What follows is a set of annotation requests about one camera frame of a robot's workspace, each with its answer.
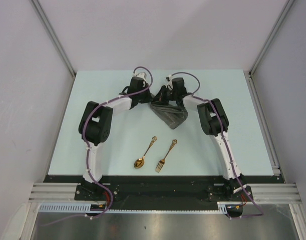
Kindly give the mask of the grey cloth napkin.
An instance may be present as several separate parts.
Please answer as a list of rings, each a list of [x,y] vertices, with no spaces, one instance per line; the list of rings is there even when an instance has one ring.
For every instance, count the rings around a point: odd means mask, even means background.
[[[172,130],[179,127],[188,118],[188,111],[180,106],[150,102],[150,109]]]

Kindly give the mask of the gold fork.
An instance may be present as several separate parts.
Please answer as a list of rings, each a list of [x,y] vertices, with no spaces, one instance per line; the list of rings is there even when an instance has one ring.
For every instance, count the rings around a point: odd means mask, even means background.
[[[174,148],[174,146],[175,146],[176,144],[177,144],[177,140],[176,140],[176,139],[173,139],[173,140],[172,140],[172,143],[171,143],[171,145],[170,145],[170,147],[169,147],[169,149],[168,149],[168,152],[166,153],[166,155],[164,156],[164,158],[161,159],[161,160],[158,162],[158,164],[157,164],[157,166],[156,166],[156,168],[155,168],[155,172],[156,172],[156,173],[160,173],[160,171],[162,170],[163,166],[165,165],[165,161],[166,161],[167,156],[169,155],[169,153],[171,152],[171,150]]]

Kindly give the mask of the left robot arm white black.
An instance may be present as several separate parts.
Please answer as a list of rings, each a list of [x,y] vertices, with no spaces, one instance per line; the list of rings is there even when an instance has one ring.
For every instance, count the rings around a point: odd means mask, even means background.
[[[87,103],[78,131],[86,144],[86,172],[83,174],[81,187],[91,199],[99,199],[104,191],[98,184],[103,174],[97,155],[109,137],[113,116],[128,111],[137,104],[148,103],[151,99],[146,74],[140,72],[133,74],[130,85],[116,98],[102,104],[93,101]]]

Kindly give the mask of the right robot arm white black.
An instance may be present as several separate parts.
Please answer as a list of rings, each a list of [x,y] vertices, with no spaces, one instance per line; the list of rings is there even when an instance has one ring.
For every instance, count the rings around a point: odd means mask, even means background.
[[[167,77],[157,95],[153,97],[150,108],[172,130],[188,118],[188,109],[198,112],[202,131],[209,136],[218,151],[222,176],[223,194],[234,201],[241,194],[247,194],[247,183],[232,153],[228,138],[229,121],[220,99],[206,100],[192,93],[185,87],[184,79]]]

